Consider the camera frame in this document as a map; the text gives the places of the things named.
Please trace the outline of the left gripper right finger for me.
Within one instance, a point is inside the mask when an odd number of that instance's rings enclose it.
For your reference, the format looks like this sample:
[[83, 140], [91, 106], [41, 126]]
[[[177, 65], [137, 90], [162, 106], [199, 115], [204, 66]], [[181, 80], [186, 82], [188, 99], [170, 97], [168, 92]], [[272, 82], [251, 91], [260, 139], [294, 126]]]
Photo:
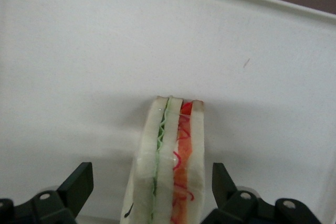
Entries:
[[238, 189], [222, 163], [212, 168], [212, 192], [217, 207], [202, 223], [320, 223], [316, 215], [296, 199], [279, 198], [274, 205], [254, 193]]

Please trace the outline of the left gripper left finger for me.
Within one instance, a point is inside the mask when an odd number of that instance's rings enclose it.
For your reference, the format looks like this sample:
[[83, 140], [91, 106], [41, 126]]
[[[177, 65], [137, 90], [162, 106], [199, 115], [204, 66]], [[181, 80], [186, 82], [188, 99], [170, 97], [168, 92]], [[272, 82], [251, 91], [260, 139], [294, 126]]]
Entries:
[[56, 190], [39, 192], [17, 206], [2, 198], [1, 223], [76, 223], [93, 187], [92, 163], [83, 162]]

